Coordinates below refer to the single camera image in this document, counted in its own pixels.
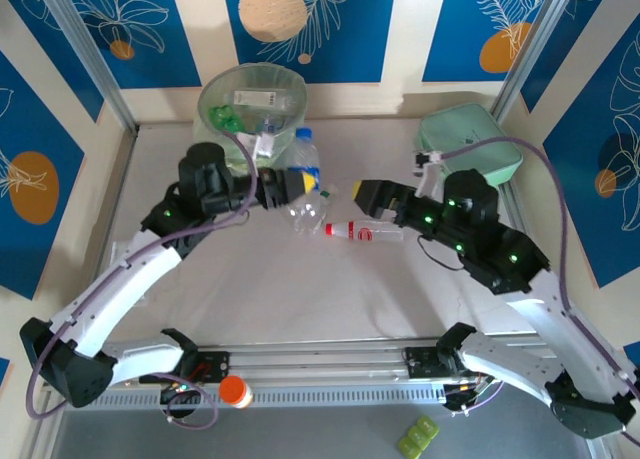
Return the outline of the clear bottle dark blue label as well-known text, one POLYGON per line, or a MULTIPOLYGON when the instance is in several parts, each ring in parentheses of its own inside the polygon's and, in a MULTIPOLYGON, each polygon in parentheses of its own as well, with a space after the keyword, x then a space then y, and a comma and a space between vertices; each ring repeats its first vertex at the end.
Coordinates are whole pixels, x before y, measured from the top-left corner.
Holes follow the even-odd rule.
POLYGON ((295 139, 287 150, 286 165, 290 170, 308 173, 314 178, 312 190, 288 206, 288 218, 294 230, 314 234, 325 218, 326 201, 321 189, 320 157, 310 128, 296 130, 295 139))

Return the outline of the clear bottle green cap band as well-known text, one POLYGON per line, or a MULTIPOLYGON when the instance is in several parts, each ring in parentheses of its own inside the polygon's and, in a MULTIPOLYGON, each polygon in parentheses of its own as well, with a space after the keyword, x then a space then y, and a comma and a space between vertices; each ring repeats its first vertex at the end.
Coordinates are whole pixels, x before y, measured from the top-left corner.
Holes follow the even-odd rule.
POLYGON ((316 212, 319 215, 325 215, 328 212, 332 204, 332 201, 334 200, 336 195, 337 195, 337 190, 333 187, 322 189, 317 194, 316 212))

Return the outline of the mint green lidded container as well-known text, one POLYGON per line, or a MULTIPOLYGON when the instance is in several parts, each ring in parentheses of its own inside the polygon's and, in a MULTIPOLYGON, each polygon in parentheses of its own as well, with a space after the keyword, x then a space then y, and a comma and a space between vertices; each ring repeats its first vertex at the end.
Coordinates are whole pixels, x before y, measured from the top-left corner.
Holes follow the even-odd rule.
MULTIPOLYGON (((423 118, 414 143, 418 150, 445 153, 503 136, 498 123, 483 106, 468 103, 423 118)), ((516 145, 492 143, 446 160, 442 165, 442 175, 476 169, 489 185, 497 188, 511 179, 522 160, 522 153, 516 145)))

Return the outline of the small bottle orange cap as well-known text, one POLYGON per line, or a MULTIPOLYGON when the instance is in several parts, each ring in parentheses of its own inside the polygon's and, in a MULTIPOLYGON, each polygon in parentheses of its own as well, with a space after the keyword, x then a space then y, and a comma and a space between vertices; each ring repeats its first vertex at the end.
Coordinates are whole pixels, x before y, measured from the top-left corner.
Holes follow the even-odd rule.
POLYGON ((229 375, 220 382, 218 395, 222 402, 237 409, 248 407, 254 397, 249 384, 235 375, 229 375))

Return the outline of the aluminium side rail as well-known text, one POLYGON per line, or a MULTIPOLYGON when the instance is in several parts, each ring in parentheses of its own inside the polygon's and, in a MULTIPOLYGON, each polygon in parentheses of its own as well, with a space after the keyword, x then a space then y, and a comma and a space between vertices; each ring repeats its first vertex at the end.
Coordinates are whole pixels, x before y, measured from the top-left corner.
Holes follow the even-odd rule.
POLYGON ((108 265, 111 255, 112 229, 124 182, 135 146, 136 134, 122 132, 116 148, 98 154, 98 165, 105 166, 100 188, 94 187, 83 204, 89 210, 81 217, 81 225, 89 226, 81 268, 76 274, 70 296, 73 302, 108 265))
POLYGON ((521 204, 516 187, 509 181, 501 184, 499 191, 511 226, 524 234, 529 234, 524 206, 521 204))

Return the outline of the aluminium frame post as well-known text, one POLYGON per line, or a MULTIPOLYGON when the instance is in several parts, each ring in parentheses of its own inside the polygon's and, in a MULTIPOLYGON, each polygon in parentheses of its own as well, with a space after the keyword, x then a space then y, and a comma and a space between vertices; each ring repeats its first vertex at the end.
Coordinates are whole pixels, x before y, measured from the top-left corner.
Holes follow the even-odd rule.
POLYGON ((490 113, 497 122, 502 122, 555 27, 564 13, 569 0, 545 0, 534 20, 525 42, 516 56, 512 68, 506 75, 490 113))
POLYGON ((72 0, 43 1, 115 117, 127 132, 136 137, 138 125, 72 0))
POLYGON ((589 439, 586 445, 588 459, 616 459, 616 445, 609 438, 589 439))
POLYGON ((29 459, 52 459, 64 414, 65 409, 62 408, 50 418, 40 422, 29 459))

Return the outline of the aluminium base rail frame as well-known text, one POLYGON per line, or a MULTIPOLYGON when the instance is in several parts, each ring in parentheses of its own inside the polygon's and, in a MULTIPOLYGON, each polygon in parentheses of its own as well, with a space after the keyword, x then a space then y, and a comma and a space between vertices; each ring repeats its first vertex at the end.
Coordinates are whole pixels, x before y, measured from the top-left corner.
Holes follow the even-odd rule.
POLYGON ((477 384, 488 372, 462 365, 448 366, 451 376, 410 379, 402 357, 406 347, 436 346, 429 339, 309 342, 245 346, 198 347, 169 331, 146 340, 105 343, 95 354, 71 341, 42 339, 34 348, 33 365, 40 376, 69 403, 83 407, 110 387, 156 384, 175 394, 199 384, 188 379, 197 352, 226 351, 229 375, 252 387, 351 386, 404 383, 477 384))

